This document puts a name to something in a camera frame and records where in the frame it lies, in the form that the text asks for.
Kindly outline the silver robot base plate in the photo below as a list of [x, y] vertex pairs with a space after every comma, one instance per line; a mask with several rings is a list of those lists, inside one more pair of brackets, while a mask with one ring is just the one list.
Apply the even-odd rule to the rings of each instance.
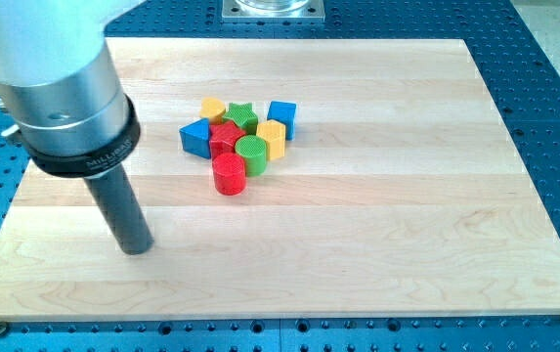
[[223, 0], [222, 22], [323, 22], [324, 0]]

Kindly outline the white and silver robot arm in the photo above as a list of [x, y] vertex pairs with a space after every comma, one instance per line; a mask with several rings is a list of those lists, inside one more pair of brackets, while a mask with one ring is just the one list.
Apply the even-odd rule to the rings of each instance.
[[141, 126], [108, 44], [109, 22], [138, 0], [0, 1], [0, 100], [14, 120], [5, 137], [42, 171], [84, 180], [120, 249], [152, 237], [122, 167]]

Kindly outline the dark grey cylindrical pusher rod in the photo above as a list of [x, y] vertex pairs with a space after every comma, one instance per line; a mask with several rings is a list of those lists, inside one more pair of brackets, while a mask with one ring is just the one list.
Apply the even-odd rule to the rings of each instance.
[[128, 255], [147, 252], [151, 231], [122, 165], [84, 178], [119, 248]]

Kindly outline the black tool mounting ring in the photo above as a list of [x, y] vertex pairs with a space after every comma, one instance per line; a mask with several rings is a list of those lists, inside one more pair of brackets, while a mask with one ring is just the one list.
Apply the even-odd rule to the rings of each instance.
[[106, 145], [86, 154], [54, 156], [36, 150], [19, 132], [20, 144], [36, 166], [47, 174], [62, 178], [84, 178], [106, 172], [120, 164], [138, 145], [141, 125], [132, 100], [125, 95], [129, 110], [125, 127]]

